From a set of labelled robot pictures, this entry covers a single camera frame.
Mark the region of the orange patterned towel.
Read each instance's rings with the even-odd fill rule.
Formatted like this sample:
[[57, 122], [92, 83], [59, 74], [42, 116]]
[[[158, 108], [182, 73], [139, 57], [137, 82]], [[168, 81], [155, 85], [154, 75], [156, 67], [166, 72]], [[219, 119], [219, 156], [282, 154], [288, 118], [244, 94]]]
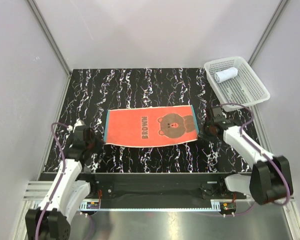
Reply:
[[112, 109], [107, 112], [103, 140], [128, 148], [174, 146], [198, 139], [191, 105]]

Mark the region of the white terry towel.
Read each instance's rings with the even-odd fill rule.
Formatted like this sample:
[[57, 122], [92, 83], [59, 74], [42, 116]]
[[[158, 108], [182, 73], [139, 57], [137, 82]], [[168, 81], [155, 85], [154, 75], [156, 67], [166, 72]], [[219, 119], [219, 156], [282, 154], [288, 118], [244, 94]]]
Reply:
[[214, 80], [217, 84], [223, 83], [227, 80], [233, 79], [238, 75], [238, 69], [230, 67], [228, 69], [218, 71], [214, 74]]

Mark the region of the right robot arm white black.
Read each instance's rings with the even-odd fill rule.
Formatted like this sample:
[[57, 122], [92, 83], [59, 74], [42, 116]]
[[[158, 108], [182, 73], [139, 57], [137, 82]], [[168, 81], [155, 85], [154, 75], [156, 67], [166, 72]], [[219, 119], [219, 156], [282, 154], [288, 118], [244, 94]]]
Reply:
[[259, 205], [273, 203], [285, 206], [294, 193], [289, 161], [265, 150], [245, 133], [245, 126], [223, 114], [223, 105], [206, 109], [206, 118], [199, 139], [218, 139], [232, 147], [251, 168], [250, 175], [233, 173], [217, 185], [218, 195], [229, 198], [236, 193], [251, 196]]

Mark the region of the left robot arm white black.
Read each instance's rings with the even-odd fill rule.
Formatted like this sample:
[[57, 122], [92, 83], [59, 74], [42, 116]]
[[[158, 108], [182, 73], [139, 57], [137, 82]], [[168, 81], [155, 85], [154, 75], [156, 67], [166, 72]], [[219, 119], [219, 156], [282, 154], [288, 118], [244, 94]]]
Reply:
[[61, 163], [47, 194], [37, 208], [25, 215], [30, 240], [67, 240], [71, 222], [85, 198], [102, 197], [96, 177], [82, 173], [85, 163], [104, 142], [82, 120], [67, 126], [71, 132], [65, 147], [60, 147]]

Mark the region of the white plastic mesh basket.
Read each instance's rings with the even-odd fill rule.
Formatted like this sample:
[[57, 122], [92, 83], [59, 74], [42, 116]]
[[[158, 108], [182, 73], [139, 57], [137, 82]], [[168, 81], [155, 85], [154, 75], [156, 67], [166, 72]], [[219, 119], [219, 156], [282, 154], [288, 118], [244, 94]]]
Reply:
[[[215, 73], [237, 69], [237, 75], [218, 83]], [[220, 58], [204, 64], [207, 80], [226, 112], [252, 107], [270, 99], [271, 95], [260, 78], [240, 56]]]

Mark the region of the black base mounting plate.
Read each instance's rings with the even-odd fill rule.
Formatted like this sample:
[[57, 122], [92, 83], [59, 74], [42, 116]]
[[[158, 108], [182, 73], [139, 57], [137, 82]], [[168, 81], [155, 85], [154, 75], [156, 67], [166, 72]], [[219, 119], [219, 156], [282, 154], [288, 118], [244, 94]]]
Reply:
[[244, 199], [226, 189], [229, 173], [81, 173], [77, 180], [91, 185], [91, 196], [101, 191], [104, 199], [120, 197], [194, 197]]

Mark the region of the aluminium frame rail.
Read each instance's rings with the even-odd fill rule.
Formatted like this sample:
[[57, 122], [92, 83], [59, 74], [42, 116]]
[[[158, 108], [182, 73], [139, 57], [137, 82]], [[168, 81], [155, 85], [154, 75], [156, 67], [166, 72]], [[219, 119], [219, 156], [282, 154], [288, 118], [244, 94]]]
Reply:
[[191, 191], [184, 189], [176, 192], [127, 192], [108, 184], [101, 187], [101, 196], [85, 198], [75, 203], [78, 211], [97, 212], [235, 212], [237, 203], [247, 202], [250, 206], [252, 198], [239, 193], [226, 196], [209, 195], [201, 188]]

